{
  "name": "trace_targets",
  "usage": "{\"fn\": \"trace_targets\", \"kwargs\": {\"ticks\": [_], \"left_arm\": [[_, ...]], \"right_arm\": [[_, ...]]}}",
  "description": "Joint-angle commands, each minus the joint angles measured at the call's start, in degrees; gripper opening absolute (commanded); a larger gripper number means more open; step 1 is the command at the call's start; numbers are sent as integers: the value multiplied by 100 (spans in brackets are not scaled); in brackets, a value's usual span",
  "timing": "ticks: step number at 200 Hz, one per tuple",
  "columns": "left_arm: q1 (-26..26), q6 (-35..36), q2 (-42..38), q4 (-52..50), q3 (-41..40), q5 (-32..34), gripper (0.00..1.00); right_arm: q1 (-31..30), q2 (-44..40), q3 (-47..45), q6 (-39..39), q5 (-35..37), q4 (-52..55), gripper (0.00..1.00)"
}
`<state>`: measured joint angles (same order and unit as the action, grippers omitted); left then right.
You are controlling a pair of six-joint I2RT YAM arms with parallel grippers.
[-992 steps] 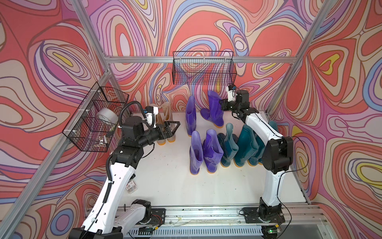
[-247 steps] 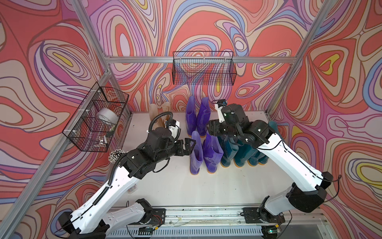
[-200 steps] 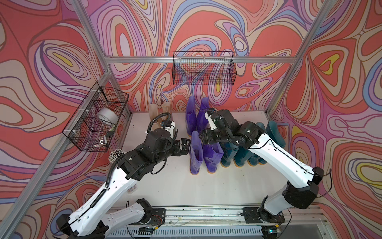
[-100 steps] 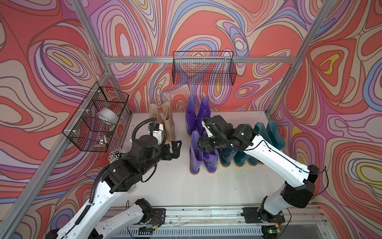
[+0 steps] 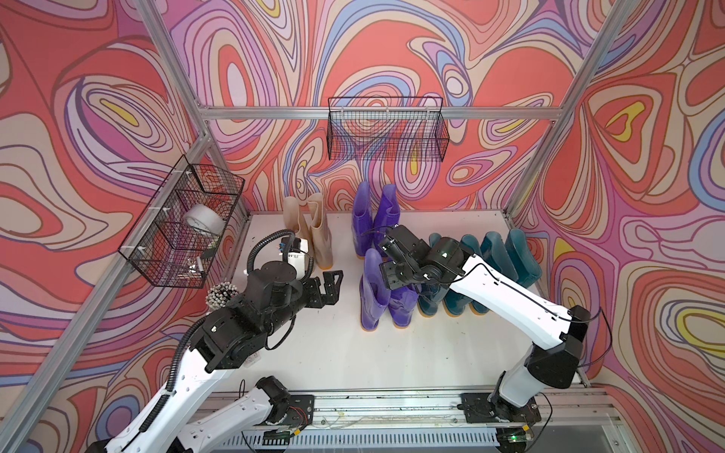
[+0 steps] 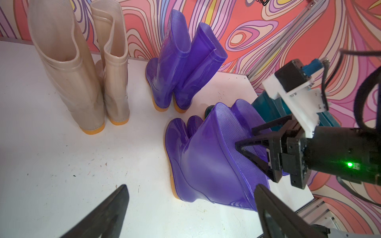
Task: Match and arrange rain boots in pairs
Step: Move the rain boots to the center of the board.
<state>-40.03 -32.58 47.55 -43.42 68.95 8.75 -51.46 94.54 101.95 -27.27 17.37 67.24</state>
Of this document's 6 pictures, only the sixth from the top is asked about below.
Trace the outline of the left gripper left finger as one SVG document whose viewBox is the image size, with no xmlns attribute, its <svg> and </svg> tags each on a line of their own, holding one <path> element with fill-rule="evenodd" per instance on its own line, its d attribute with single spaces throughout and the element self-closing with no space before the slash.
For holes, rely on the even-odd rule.
<svg viewBox="0 0 381 238">
<path fill-rule="evenodd" d="M 118 238 L 121 234 L 130 195 L 125 184 L 119 186 L 63 238 Z"/>
</svg>

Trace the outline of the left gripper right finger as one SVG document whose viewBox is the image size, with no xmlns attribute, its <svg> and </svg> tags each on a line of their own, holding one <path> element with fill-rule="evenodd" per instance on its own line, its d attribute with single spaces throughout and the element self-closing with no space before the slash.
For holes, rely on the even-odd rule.
<svg viewBox="0 0 381 238">
<path fill-rule="evenodd" d="M 254 196 L 265 238 L 326 237 L 307 224 L 264 185 L 256 187 Z"/>
</svg>

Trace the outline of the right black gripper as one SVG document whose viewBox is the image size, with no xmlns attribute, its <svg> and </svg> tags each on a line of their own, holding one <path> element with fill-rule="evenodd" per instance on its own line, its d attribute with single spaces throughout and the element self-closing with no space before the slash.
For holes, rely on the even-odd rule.
<svg viewBox="0 0 381 238">
<path fill-rule="evenodd" d="M 281 126 L 278 131 L 262 131 Z M 237 141 L 236 150 L 255 164 L 270 180 L 278 183 L 282 172 L 290 175 L 291 185 L 306 187 L 310 172 L 304 160 L 305 132 L 292 115 L 287 115 L 251 129 L 251 138 Z M 266 149 L 267 161 L 254 153 L 255 146 Z"/>
</svg>

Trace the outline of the teal rain boot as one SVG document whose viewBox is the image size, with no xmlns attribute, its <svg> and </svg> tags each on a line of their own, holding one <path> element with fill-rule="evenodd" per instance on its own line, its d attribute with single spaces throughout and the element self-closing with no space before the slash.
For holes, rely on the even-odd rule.
<svg viewBox="0 0 381 238">
<path fill-rule="evenodd" d="M 329 111 L 317 113 L 319 117 L 319 126 L 321 127 L 341 127 L 339 122 L 333 117 Z"/>
<path fill-rule="evenodd" d="M 223 128 L 242 130 L 248 135 L 254 127 L 291 114 L 281 98 L 272 99 L 266 92 L 252 103 L 237 99 L 231 107 L 224 104 L 215 107 L 217 109 L 210 106 L 207 110 L 217 116 L 217 120 L 223 123 Z"/>
</svg>

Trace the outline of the thin purple rain boot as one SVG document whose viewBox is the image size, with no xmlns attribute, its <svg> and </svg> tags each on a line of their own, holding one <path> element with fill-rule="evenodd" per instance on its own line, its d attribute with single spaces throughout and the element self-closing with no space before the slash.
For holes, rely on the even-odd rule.
<svg viewBox="0 0 381 238">
<path fill-rule="evenodd" d="M 191 41 L 185 16 L 178 10 L 171 10 L 159 57 L 150 59 L 145 69 L 156 110 L 164 112 L 170 106 L 190 50 Z"/>
</svg>

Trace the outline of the beige rain boot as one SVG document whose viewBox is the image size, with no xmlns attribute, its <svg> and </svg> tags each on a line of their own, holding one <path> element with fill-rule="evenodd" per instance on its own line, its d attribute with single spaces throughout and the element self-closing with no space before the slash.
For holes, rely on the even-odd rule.
<svg viewBox="0 0 381 238">
<path fill-rule="evenodd" d="M 70 1 L 29 1 L 27 18 L 46 74 L 72 118 L 86 134 L 101 132 L 103 93 Z"/>
<path fill-rule="evenodd" d="M 128 122 L 129 49 L 122 7 L 117 1 L 92 1 L 90 4 L 102 59 L 104 102 L 112 124 Z"/>
</svg>

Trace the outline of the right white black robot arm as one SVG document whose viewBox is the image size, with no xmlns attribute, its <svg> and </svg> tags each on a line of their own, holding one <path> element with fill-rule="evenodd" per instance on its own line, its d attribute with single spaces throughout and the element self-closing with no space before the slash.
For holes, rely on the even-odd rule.
<svg viewBox="0 0 381 238">
<path fill-rule="evenodd" d="M 281 98 L 290 115 L 253 127 L 252 136 L 237 141 L 236 150 L 254 163 L 270 180 L 279 182 L 283 173 L 291 185 L 304 189 L 311 171 L 336 176 L 349 193 L 346 181 L 381 183 L 381 119 L 367 126 L 363 119 L 368 96 L 381 85 L 377 68 L 360 85 L 354 100 L 355 128 L 322 127 L 319 113 L 329 110 L 325 89 L 328 59 L 303 65 L 294 59 L 263 82 L 271 99 Z"/>
</svg>

